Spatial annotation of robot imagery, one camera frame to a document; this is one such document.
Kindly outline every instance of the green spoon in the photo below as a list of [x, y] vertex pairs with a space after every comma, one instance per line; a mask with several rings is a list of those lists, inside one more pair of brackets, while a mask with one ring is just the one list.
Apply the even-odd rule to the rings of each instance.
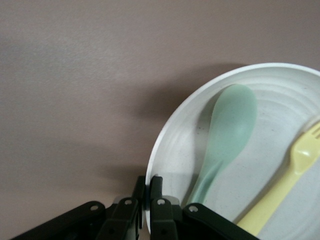
[[227, 87], [213, 108], [208, 141], [199, 177], [188, 199], [203, 204], [215, 177], [244, 149], [257, 119], [257, 100], [247, 86]]

